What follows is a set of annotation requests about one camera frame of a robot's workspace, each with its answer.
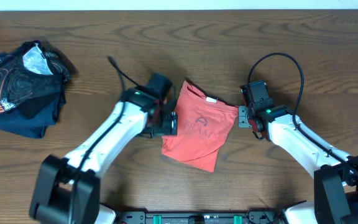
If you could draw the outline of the red printed t-shirt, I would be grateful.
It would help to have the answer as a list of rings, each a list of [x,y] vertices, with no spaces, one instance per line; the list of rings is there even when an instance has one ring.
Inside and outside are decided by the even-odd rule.
[[[162,154],[213,172],[219,148],[226,142],[238,117],[238,107],[211,98],[185,81],[175,112],[178,115],[177,135],[162,137]]]

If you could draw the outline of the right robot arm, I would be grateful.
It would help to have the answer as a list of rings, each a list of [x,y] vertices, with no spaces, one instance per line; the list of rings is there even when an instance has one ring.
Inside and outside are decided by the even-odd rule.
[[[358,223],[358,156],[330,145],[287,106],[276,106],[263,81],[241,86],[248,124],[291,155],[313,179],[314,200],[282,209],[275,223]]]

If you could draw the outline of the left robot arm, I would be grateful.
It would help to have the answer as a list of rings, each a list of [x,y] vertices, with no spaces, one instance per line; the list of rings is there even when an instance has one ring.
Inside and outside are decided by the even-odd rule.
[[[173,84],[154,73],[144,86],[122,92],[107,120],[80,146],[40,165],[29,216],[40,223],[114,223],[116,212],[100,202],[101,180],[136,136],[175,135],[178,116],[164,103]]]

